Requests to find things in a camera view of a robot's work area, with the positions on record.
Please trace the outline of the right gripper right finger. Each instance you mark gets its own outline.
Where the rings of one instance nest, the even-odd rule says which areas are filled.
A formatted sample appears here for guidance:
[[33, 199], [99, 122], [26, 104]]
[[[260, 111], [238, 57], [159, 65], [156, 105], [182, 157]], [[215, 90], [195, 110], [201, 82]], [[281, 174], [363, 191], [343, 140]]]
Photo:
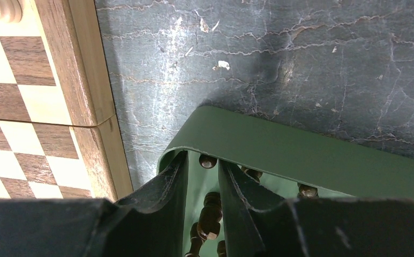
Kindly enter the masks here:
[[227, 256], [299, 256], [293, 214], [285, 199], [219, 162], [219, 187]]

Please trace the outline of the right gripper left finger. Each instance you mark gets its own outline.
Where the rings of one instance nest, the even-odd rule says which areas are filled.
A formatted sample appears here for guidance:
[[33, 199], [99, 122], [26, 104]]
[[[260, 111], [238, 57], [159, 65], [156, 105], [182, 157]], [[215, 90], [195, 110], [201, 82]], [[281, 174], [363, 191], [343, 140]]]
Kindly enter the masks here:
[[188, 167], [181, 151], [138, 190], [104, 202], [86, 256], [181, 256]]

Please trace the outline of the wooden chess board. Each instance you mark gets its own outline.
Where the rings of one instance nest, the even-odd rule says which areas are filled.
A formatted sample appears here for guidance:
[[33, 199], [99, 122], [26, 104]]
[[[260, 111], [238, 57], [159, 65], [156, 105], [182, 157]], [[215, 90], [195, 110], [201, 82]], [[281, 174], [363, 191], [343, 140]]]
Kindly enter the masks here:
[[19, 1], [0, 21], [0, 199], [133, 191], [94, 1]]

